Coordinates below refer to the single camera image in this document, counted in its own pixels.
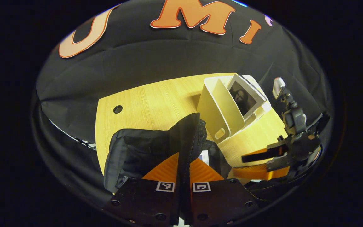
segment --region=picture frame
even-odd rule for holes
[[[244,77],[235,74],[227,89],[246,121],[267,98]]]

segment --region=light wood surface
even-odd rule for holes
[[[98,102],[95,125],[96,150],[102,173],[105,171],[110,140],[122,128],[169,130],[183,117],[197,112],[204,79],[233,76],[235,73],[216,73],[164,80],[128,89],[102,98]],[[113,112],[121,105],[122,111]],[[271,109],[250,127],[221,142],[218,146],[232,167],[243,166],[241,154],[248,154],[277,142],[283,135],[284,124]],[[207,139],[214,141],[208,133]]]

